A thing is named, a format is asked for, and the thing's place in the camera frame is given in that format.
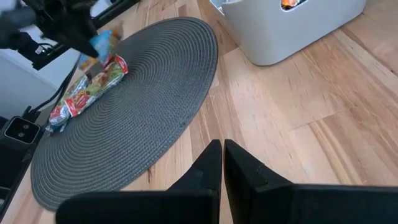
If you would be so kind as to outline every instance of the gray round placemat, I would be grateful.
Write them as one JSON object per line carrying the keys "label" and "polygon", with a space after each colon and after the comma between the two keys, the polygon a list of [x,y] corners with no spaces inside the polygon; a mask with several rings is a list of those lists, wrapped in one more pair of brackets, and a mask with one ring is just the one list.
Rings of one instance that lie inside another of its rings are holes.
{"label": "gray round placemat", "polygon": [[120,190],[147,170],[198,111],[218,59],[212,29],[187,17],[142,29],[117,53],[129,67],[123,81],[36,149],[32,190],[48,210],[83,192]]}

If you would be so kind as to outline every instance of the white storage container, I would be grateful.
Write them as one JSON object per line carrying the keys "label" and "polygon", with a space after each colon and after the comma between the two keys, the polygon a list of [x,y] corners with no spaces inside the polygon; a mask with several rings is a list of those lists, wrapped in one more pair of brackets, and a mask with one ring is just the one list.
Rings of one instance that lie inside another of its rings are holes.
{"label": "white storage container", "polygon": [[354,19],[366,0],[210,0],[222,26],[256,65],[272,65]]}

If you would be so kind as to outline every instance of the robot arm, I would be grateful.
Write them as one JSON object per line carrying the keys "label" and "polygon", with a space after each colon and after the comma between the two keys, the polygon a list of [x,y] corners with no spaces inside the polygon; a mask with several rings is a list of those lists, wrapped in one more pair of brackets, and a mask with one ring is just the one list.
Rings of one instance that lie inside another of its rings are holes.
{"label": "robot arm", "polygon": [[13,10],[0,15],[0,49],[16,50],[34,65],[56,54],[59,49],[45,50],[28,33],[19,31],[36,25],[43,32],[43,37],[60,43],[62,48],[71,47],[97,57],[97,51],[89,42],[96,35],[96,27],[90,16],[90,9],[96,1],[24,0],[26,6],[17,3]]}

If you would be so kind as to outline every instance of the wood grain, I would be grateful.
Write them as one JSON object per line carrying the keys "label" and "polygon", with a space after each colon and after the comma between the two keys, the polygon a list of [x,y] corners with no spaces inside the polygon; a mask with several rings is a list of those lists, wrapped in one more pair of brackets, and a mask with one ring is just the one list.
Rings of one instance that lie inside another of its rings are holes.
{"label": "wood grain", "polygon": [[[212,139],[233,139],[294,182],[398,185],[398,2],[368,0],[363,14],[277,65],[253,65],[208,0],[143,0],[107,26],[125,36],[192,16],[213,28],[216,76],[188,129],[123,190],[170,187]],[[2,223],[53,223],[26,173]],[[220,223],[232,223],[223,183]]]}

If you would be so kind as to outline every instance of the snack package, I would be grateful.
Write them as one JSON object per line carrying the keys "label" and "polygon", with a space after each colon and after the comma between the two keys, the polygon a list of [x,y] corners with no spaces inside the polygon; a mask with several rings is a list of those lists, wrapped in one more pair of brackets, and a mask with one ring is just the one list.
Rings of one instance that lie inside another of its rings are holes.
{"label": "snack package", "polygon": [[282,8],[288,10],[297,6],[303,0],[282,0]]}
{"label": "snack package", "polygon": [[51,112],[48,131],[54,132],[65,127],[68,119],[81,114],[84,109],[112,86],[118,84],[127,74],[126,62],[113,52],[115,45],[120,42],[122,37],[122,27],[118,26],[113,30],[105,30],[90,40],[99,56],[91,58],[87,55],[80,55],[78,68],[85,75],[65,92]]}
{"label": "snack package", "polygon": [[65,100],[70,97],[74,97],[80,90],[85,89],[89,84],[88,78],[83,75],[80,77],[63,95],[62,99],[57,103],[55,108],[50,113],[49,125],[47,131],[51,133],[60,130],[66,125],[70,118],[68,107],[65,104]]}
{"label": "snack package", "polygon": [[128,72],[126,62],[118,55],[112,56],[104,69],[102,69],[102,64],[95,65],[95,67],[97,66],[98,68],[94,68],[94,70],[101,69],[101,72],[92,73],[93,69],[90,69],[90,73],[85,76],[92,77],[90,84],[79,90],[76,95],[65,99],[65,104],[72,117],[81,114],[108,89],[118,84],[124,74]]}

